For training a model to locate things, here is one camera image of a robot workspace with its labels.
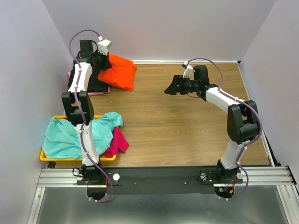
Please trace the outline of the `orange t shirt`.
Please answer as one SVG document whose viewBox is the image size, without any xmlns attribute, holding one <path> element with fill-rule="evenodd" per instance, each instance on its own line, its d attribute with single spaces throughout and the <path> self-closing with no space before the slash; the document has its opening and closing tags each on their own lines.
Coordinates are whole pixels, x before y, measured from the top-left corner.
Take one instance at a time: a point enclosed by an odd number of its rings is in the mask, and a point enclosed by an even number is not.
<svg viewBox="0 0 299 224">
<path fill-rule="evenodd" d="M 132 91 L 137 70 L 133 61 L 114 54 L 109 55 L 109 61 L 111 68 L 102 70 L 98 74 L 98 80 L 126 91 Z"/>
</svg>

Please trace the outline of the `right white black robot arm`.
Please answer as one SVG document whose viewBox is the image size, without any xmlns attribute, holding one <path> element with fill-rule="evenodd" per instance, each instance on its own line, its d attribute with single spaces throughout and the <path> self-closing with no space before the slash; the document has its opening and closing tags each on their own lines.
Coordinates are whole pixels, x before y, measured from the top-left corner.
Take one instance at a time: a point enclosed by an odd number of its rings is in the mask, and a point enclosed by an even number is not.
<svg viewBox="0 0 299 224">
<path fill-rule="evenodd" d="M 214 104 L 227 114 L 228 146 L 210 175 L 225 183 L 238 173 L 241 157 L 248 145 L 260 134 L 256 103 L 238 99 L 224 92 L 218 85 L 210 83 L 208 70 L 204 65 L 192 67 L 185 62 L 182 68 L 183 75 L 175 75 L 164 92 L 169 95 L 194 92 L 197 97 Z"/>
</svg>

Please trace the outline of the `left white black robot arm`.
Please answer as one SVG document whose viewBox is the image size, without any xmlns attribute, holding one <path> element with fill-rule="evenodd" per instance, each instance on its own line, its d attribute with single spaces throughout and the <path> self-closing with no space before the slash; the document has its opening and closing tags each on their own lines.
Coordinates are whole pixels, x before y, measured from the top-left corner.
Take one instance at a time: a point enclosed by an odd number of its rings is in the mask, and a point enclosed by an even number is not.
<svg viewBox="0 0 299 224">
<path fill-rule="evenodd" d="M 82 151 L 82 167 L 77 178 L 86 184 L 110 183 L 103 170 L 99 154 L 96 151 L 92 124 L 94 110 L 87 89 L 94 70 L 106 70 L 111 67 L 108 49 L 111 41 L 98 38 L 97 48 L 94 41 L 80 41 L 80 51 L 73 55 L 73 80 L 67 92 L 62 93 L 62 102 L 67 120 L 74 126 Z"/>
</svg>

